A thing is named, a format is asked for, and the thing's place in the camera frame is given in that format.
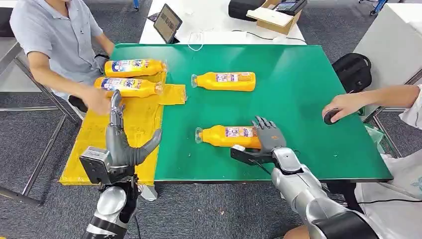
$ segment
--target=floor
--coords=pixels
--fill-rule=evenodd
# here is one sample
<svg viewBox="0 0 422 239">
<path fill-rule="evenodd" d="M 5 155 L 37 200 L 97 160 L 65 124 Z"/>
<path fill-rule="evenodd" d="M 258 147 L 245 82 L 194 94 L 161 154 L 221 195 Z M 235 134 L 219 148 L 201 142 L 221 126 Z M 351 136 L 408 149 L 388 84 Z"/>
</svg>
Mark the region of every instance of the floor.
<svg viewBox="0 0 422 239">
<path fill-rule="evenodd" d="M 86 3 L 114 42 L 137 42 L 151 0 L 141 1 L 140 12 L 133 11 L 130 0 Z M 369 16 L 371 9 L 371 3 L 357 0 L 309 0 L 298 24 L 308 44 L 322 45 L 332 62 L 357 45 L 374 19 Z M 40 94 L 0 94 L 0 107 L 27 106 L 24 102 L 49 104 Z M 60 116 L 58 112 L 0 113 L 1 185 L 23 189 Z M 422 147 L 421 132 L 401 122 L 396 113 L 382 113 L 380 118 L 404 155 Z M 97 188 L 57 182 L 78 130 L 65 122 L 30 192 L 44 202 L 43 207 L 0 197 L 0 237 L 80 238 L 94 213 Z M 144 239 L 271 239 L 301 224 L 271 183 L 158 185 L 157 191 L 157 201 L 139 200 L 137 217 Z M 125 238 L 137 238 L 133 221 Z"/>
</svg>

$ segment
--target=cardboard box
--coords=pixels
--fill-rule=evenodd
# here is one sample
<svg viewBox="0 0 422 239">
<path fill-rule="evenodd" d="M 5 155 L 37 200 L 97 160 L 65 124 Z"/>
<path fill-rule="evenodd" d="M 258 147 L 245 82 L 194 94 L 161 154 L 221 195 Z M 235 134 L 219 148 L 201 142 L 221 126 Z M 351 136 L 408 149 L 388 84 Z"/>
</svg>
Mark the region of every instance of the cardboard box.
<svg viewBox="0 0 422 239">
<path fill-rule="evenodd" d="M 287 35 L 292 26 L 298 21 L 302 10 L 295 16 L 272 10 L 279 2 L 280 0 L 266 0 L 261 7 L 249 10 L 246 16 L 256 19 L 257 26 Z"/>
</svg>

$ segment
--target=silver robotic arm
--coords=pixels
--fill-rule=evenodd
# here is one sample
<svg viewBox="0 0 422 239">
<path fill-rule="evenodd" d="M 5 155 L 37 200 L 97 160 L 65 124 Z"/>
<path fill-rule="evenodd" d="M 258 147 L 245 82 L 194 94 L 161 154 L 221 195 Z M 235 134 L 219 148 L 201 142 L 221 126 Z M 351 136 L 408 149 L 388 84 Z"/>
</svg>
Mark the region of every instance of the silver robotic arm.
<svg viewBox="0 0 422 239">
<path fill-rule="evenodd" d="M 136 213 L 140 194 L 135 166 L 141 164 L 161 141 L 162 131 L 158 129 L 142 147 L 129 146 L 123 128 L 124 105 L 120 101 L 117 90 L 111 98 L 107 150 L 90 146 L 79 158 L 91 183 L 100 183 L 102 192 L 83 239 L 124 237 L 127 224 Z"/>
<path fill-rule="evenodd" d="M 383 239 L 382 231 L 365 215 L 347 209 L 330 199 L 321 183 L 293 150 L 286 148 L 281 131 L 272 121 L 256 117 L 253 122 L 261 142 L 259 153 L 247 152 L 242 146 L 231 148 L 231 157 L 253 165 L 273 162 L 271 180 L 299 214 L 311 239 Z"/>
</svg>

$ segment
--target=human hand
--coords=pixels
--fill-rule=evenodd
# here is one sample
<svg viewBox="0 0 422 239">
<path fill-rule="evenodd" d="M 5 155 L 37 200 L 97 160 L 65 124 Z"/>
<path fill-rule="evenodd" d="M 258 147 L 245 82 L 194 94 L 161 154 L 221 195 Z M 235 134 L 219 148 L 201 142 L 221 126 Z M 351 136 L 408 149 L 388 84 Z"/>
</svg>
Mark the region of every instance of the human hand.
<svg viewBox="0 0 422 239">
<path fill-rule="evenodd" d="M 82 93 L 81 99 L 89 110 L 99 115 L 110 113 L 110 99 L 107 98 L 105 90 L 88 87 Z"/>
<path fill-rule="evenodd" d="M 367 105 L 367 99 L 364 92 L 361 93 L 351 93 L 351 94 L 344 94 L 344 95 L 338 95 L 332 99 L 331 103 L 326 105 L 325 108 L 322 110 L 322 117 L 324 115 L 332 110 L 332 109 L 338 109 L 339 112 L 336 113 L 332 118 L 331 122 L 336 122 L 339 119 L 348 116 L 356 111 L 358 111 L 360 108 Z"/>
</svg>

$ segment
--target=juice bottle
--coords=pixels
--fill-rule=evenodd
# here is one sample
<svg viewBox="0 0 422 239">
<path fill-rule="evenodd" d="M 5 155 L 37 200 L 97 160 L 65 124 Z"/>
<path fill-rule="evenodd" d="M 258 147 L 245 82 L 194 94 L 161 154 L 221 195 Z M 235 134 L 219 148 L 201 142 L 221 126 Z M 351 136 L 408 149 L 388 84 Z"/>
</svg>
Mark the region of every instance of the juice bottle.
<svg viewBox="0 0 422 239">
<path fill-rule="evenodd" d="M 132 78 L 99 77 L 95 80 L 94 86 L 109 91 L 107 93 L 108 97 L 111 97 L 115 90 L 120 90 L 123 97 L 141 98 L 150 95 L 160 95 L 163 92 L 163 84 L 161 82 L 153 83 Z"/>
<path fill-rule="evenodd" d="M 152 76 L 165 70 L 163 62 L 152 59 L 107 61 L 104 65 L 108 77 Z"/>
<path fill-rule="evenodd" d="M 253 72 L 208 72 L 200 76 L 192 75 L 191 80 L 192 87 L 221 91 L 253 91 L 256 82 Z"/>
<path fill-rule="evenodd" d="M 261 148 L 253 126 L 225 127 L 216 125 L 211 128 L 195 130 L 195 142 L 207 142 L 214 146 L 232 147 L 235 144 L 246 148 Z"/>
</svg>

